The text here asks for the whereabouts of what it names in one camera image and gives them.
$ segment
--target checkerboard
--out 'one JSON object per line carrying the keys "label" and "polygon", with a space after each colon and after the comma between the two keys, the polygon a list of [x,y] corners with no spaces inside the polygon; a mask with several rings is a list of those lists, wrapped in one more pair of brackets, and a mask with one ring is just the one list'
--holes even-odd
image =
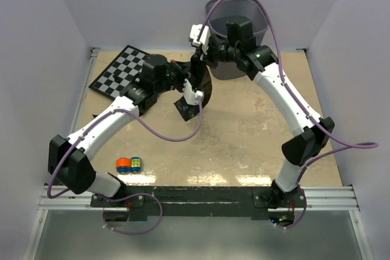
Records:
{"label": "checkerboard", "polygon": [[90,89],[115,99],[121,90],[142,70],[148,53],[127,45],[91,83]]}

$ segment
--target gray floor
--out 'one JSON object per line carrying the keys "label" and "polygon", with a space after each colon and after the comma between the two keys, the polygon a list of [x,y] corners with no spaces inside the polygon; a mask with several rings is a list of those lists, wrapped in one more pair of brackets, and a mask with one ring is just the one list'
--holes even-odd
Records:
{"label": "gray floor", "polygon": [[[153,220],[125,228],[142,230]],[[101,211],[50,211],[36,259],[362,259],[348,211],[308,211],[288,231],[265,221],[215,217],[165,217],[142,236],[102,226]]]}

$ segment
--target wooden surface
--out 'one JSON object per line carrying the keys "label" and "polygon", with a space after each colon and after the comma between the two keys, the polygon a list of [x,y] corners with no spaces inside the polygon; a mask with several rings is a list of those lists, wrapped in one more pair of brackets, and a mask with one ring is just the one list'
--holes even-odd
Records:
{"label": "wooden surface", "polygon": [[[157,53],[180,61],[191,57],[191,52]],[[100,52],[91,81],[118,54],[119,51]],[[285,52],[283,64],[302,96],[321,112],[305,54]],[[227,81],[213,79],[212,82],[213,93],[204,110],[204,123],[193,139],[166,142],[132,122],[98,152],[92,162],[95,169],[117,175],[117,158],[140,156],[144,166],[142,173],[118,175],[127,184],[269,185],[282,166],[280,147],[292,137],[287,123],[270,98],[247,77]],[[161,95],[143,119],[154,130],[169,137],[190,134],[199,117],[184,122],[173,105],[179,98],[178,92]],[[84,99],[79,128],[111,103],[90,89]],[[302,184],[341,186],[334,157],[311,166]]]}

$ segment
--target trash bin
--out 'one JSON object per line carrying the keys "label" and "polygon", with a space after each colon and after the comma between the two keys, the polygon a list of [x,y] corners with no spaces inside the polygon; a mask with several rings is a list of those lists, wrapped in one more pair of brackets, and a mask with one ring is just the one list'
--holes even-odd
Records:
{"label": "trash bin", "polygon": [[[210,0],[205,6],[207,15],[212,6],[218,0]],[[267,31],[268,24],[261,9],[253,0],[224,0],[211,15],[208,22],[211,33],[215,33],[222,38],[227,39],[226,22],[232,19],[241,19],[252,21],[253,35],[256,37],[257,45],[263,41]],[[212,75],[219,80],[236,79],[245,76],[245,73],[238,70],[236,64],[220,63],[216,69],[211,69]]]}

